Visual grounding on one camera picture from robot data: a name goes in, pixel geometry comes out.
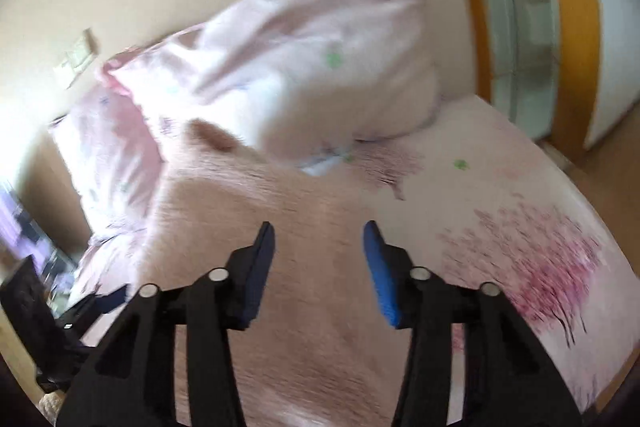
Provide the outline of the pink fluffy fleece garment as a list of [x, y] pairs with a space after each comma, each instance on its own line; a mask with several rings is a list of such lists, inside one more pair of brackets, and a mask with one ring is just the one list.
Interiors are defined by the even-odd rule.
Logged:
[[184, 127], [131, 270], [170, 289], [276, 232], [258, 317], [230, 336], [252, 426], [387, 426], [409, 336], [378, 309], [362, 250], [366, 208], [349, 188], [270, 164], [205, 121]]

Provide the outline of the dark framed mirror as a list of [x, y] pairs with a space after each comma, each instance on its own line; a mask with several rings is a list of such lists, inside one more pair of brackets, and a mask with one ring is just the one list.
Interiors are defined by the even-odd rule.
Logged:
[[54, 245], [15, 193], [1, 185], [2, 277], [29, 256], [48, 291], [70, 293], [75, 282], [75, 263]]

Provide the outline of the pink floral bed sheet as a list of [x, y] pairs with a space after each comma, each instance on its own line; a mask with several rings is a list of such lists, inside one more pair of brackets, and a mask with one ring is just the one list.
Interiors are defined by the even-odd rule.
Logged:
[[[367, 222], [445, 281], [502, 287], [579, 410], [593, 406], [637, 347], [639, 281], [620, 246], [564, 172], [480, 98], [445, 104], [416, 132], [295, 170], [349, 188]], [[158, 184], [142, 229], [90, 239], [73, 300], [139, 286], [131, 270]]]

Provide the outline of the pink floral pillow far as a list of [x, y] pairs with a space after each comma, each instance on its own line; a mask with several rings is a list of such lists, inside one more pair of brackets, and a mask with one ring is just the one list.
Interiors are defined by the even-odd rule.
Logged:
[[140, 109], [98, 84], [49, 127], [93, 242], [145, 224], [164, 162]]

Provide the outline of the pink floral pillow near window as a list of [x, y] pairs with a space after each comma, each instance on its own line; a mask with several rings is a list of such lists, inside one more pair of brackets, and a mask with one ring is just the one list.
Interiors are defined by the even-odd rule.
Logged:
[[164, 155], [201, 118], [293, 165], [419, 129], [440, 102], [426, 0], [240, 0], [102, 78]]

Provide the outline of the white wall switch panel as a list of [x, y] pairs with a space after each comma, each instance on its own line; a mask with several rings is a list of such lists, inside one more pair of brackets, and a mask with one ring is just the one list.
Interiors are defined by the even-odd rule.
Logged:
[[99, 43], [91, 28], [82, 31], [72, 46], [64, 52], [62, 66], [75, 72], [84, 70], [99, 55]]

